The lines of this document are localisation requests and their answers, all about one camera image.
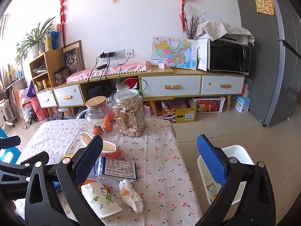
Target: metal bolt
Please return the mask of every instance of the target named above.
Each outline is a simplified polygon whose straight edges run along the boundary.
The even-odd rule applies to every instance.
[[[42,162],[40,162],[40,161],[38,161],[38,162],[35,164],[36,167],[40,167],[41,165],[42,165]]]
[[[265,166],[265,164],[264,164],[262,161],[258,162],[258,165],[259,165],[260,167],[264,167],[264,166]]]
[[[68,164],[70,162],[70,158],[66,157],[63,159],[64,164]]]
[[[237,163],[237,159],[236,159],[235,157],[231,157],[231,158],[230,158],[230,162],[231,162],[232,164],[236,164],[236,163]]]

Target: microwave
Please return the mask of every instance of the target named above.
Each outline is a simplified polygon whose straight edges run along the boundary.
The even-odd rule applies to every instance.
[[[250,47],[220,38],[198,40],[198,69],[249,74]]]

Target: white drawer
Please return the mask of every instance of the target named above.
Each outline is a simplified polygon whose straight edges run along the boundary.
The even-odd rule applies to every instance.
[[[55,97],[53,96],[52,90],[38,93],[37,97],[42,108],[58,106],[55,101]]]
[[[78,106],[84,104],[78,85],[58,88],[55,89],[54,92],[60,107]]]
[[[141,79],[144,98],[200,94],[201,76],[150,76]]]
[[[244,77],[203,76],[201,95],[241,94]]]

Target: gray refrigerator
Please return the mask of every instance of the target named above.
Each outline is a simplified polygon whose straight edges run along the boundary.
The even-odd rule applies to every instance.
[[[250,111],[265,125],[289,118],[301,85],[301,21],[289,0],[273,0],[275,15],[256,12],[255,0],[238,0],[251,47]]]

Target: colorful map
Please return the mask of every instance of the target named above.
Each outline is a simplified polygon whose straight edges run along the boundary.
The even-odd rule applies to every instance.
[[[151,61],[155,65],[197,69],[197,41],[154,37]]]

